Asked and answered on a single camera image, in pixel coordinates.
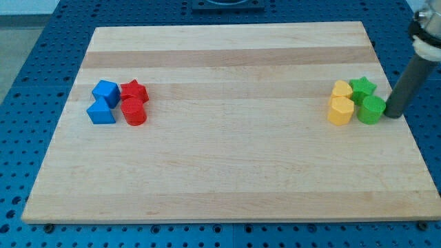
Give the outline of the silver and white tool mount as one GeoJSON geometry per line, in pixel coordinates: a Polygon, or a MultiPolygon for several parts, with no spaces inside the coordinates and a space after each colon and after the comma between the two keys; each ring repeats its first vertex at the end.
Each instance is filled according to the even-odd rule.
{"type": "Polygon", "coordinates": [[[416,54],[440,62],[440,0],[427,0],[409,25],[409,37],[416,54]]]}

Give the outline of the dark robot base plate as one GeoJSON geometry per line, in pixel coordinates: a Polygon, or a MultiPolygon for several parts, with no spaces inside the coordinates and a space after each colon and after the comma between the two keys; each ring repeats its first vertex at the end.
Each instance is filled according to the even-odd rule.
{"type": "Polygon", "coordinates": [[[265,0],[191,0],[192,10],[263,10],[265,0]]]}

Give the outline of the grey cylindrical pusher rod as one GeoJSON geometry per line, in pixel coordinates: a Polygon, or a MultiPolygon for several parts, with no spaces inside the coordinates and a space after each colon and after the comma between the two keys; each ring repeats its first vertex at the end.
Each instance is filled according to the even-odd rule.
{"type": "Polygon", "coordinates": [[[393,87],[383,114],[389,118],[400,118],[437,66],[437,61],[426,60],[415,53],[393,87]]]}

